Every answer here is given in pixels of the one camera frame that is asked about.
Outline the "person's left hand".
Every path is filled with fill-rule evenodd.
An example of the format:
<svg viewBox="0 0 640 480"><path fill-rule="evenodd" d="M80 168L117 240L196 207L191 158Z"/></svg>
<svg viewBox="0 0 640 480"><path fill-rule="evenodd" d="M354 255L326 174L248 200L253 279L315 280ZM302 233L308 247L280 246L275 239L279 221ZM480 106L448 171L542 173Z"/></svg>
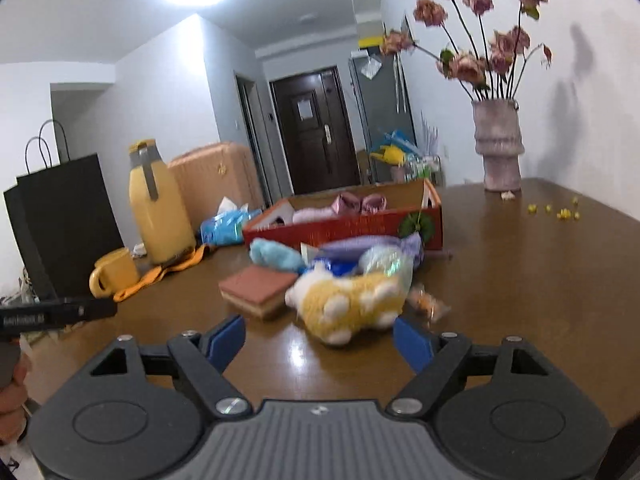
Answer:
<svg viewBox="0 0 640 480"><path fill-rule="evenodd" d="M21 359L14 367L11 382L1 389L0 438L2 445L16 441L25 429L26 415L23 404L28 398L25 380L31 368L32 363L29 357L22 353Z"/></svg>

